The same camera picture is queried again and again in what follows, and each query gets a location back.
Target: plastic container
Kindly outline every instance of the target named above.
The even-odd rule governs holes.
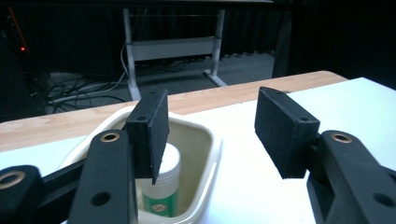
[[[156,184],[152,185],[151,179],[142,179],[145,211],[162,217],[174,217],[177,214],[179,174],[180,153],[167,143]]]
[[[93,137],[105,130],[121,129],[133,109],[133,106],[124,107],[107,118],[66,156],[59,168],[85,158]],[[198,222],[206,210],[216,179],[222,149],[221,136],[205,125],[172,113],[169,113],[169,129],[168,143],[180,153],[177,215],[161,217],[145,211],[142,179],[136,179],[139,224]]]

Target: white jar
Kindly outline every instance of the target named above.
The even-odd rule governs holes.
[[[180,153],[177,148],[167,143],[155,186],[151,179],[141,181],[146,211],[163,217],[174,217],[177,214],[179,174]]]

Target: white table surface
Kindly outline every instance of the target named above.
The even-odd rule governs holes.
[[[320,120],[319,132],[351,133],[396,170],[396,91],[365,78],[290,93]],[[219,172],[202,223],[315,223],[306,179],[280,178],[254,133],[256,101],[186,116],[224,137]],[[0,153],[0,170],[32,164],[55,171],[84,137]]]

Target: green label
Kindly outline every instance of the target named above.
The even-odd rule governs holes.
[[[177,214],[177,191],[164,199],[152,199],[143,194],[145,210],[162,217],[174,217]]]

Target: metal rack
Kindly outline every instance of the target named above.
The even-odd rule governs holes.
[[[139,88],[136,84],[134,62],[143,60],[212,53],[211,68],[205,70],[204,73],[218,86],[227,86],[227,84],[218,77],[224,14],[224,9],[219,10],[216,33],[214,36],[133,42],[130,23],[131,13],[129,8],[124,8],[125,48],[129,73],[128,87],[132,99],[140,100],[141,98]]]

